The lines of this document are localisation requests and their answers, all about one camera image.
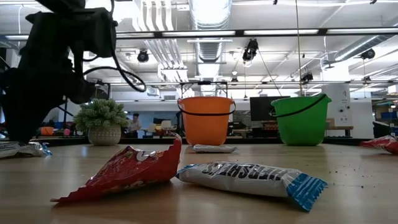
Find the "white candy wrapper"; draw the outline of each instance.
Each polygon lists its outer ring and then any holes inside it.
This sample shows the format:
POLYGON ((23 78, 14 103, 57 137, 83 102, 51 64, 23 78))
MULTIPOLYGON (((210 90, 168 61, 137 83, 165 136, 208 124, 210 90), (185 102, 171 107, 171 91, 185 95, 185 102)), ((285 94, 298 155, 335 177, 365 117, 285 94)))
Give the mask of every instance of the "white candy wrapper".
POLYGON ((47 143, 30 142, 22 144, 19 142, 0 142, 0 159, 10 157, 45 157, 52 156, 47 149, 47 143))
POLYGON ((186 166, 176 178, 218 190, 290 197, 308 212, 327 186, 325 181, 297 169, 223 161, 186 166))
POLYGON ((205 146, 197 144, 193 147, 193 150, 195 152, 232 153, 238 150, 238 148, 229 146, 205 146))

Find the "person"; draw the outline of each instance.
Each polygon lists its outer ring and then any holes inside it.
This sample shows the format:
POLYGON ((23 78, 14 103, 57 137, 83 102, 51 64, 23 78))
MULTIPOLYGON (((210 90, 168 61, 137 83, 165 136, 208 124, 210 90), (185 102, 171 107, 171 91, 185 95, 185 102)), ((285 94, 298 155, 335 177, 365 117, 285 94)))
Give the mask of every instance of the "person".
POLYGON ((138 119, 139 114, 135 113, 132 116, 132 121, 130 122, 129 125, 129 134, 132 138, 138 138, 138 132, 141 130, 141 122, 138 119))

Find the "wooden table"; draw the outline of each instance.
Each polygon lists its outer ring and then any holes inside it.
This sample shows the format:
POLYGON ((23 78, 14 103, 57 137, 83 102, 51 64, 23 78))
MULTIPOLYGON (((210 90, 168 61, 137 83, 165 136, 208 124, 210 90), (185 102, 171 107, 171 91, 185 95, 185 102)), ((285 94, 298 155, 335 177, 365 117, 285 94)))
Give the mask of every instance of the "wooden table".
POLYGON ((0 223, 398 223, 396 156, 351 146, 238 147, 232 154, 195 154, 184 146, 180 167, 217 160, 291 167, 322 178, 329 189, 310 213, 287 199, 232 194, 177 179, 116 198, 54 207, 50 198, 83 185, 122 146, 52 147, 52 157, 0 160, 0 223))

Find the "potted plant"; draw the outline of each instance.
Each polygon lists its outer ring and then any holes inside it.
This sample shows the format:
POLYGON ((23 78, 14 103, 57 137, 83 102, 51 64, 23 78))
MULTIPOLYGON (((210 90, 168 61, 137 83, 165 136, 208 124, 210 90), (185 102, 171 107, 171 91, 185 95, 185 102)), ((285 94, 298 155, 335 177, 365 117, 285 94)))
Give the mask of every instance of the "potted plant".
POLYGON ((123 111, 124 105, 114 100, 95 99, 81 105, 73 122, 76 128, 88 132, 88 140, 95 146, 113 146, 120 141, 121 127, 129 123, 123 111))

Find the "red wrapper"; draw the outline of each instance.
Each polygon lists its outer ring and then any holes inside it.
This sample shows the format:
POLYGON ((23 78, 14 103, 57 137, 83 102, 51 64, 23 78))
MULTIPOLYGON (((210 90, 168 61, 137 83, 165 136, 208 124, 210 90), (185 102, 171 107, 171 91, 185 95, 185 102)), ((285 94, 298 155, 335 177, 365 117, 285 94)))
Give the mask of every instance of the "red wrapper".
POLYGON ((145 185, 166 182, 177 173, 182 140, 176 135, 167 151, 142 151, 128 146, 114 155, 77 191, 51 202, 93 200, 145 185))
POLYGON ((363 141, 359 146, 376 147, 392 154, 398 154, 398 141, 392 136, 383 136, 370 141, 363 141))

